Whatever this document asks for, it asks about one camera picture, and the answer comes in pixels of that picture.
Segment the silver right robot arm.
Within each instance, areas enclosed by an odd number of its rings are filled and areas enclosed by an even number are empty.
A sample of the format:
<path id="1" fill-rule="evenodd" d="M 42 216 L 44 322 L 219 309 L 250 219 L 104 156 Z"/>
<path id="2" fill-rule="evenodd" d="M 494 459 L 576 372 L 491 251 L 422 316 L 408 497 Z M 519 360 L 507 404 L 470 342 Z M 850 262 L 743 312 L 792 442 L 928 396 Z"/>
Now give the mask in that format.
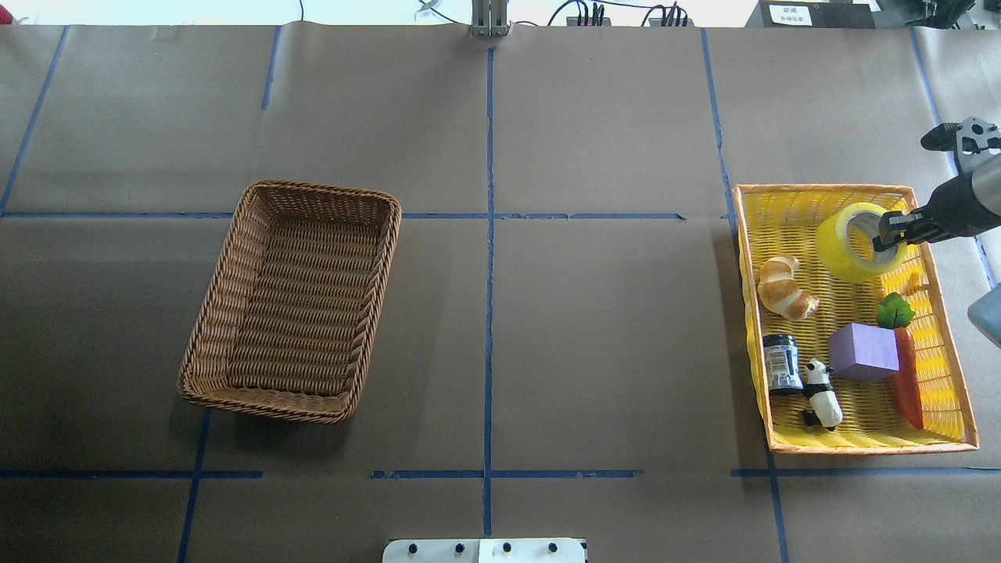
<path id="1" fill-rule="evenodd" d="M 908 213 L 887 211 L 872 238 L 875 253 L 900 245 L 982 239 L 1000 225 L 1000 156 L 991 153 L 972 168 L 937 186 L 923 206 Z"/>

